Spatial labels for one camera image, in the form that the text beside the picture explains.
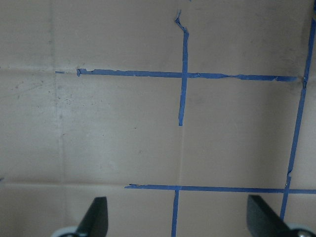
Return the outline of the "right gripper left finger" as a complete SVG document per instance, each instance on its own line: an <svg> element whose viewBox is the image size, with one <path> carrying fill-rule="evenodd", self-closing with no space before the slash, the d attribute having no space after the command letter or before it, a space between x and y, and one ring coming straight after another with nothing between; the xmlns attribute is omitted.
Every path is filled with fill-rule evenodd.
<svg viewBox="0 0 316 237"><path fill-rule="evenodd" d="M76 237L105 237L108 232L106 197L96 197L75 230Z"/></svg>

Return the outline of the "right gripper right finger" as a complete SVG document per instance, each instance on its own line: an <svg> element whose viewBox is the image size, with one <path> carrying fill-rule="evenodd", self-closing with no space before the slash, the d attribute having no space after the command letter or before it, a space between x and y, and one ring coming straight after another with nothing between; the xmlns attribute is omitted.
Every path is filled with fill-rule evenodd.
<svg viewBox="0 0 316 237"><path fill-rule="evenodd" d="M295 237L270 206L258 195L249 195L246 211L247 228L252 237Z"/></svg>

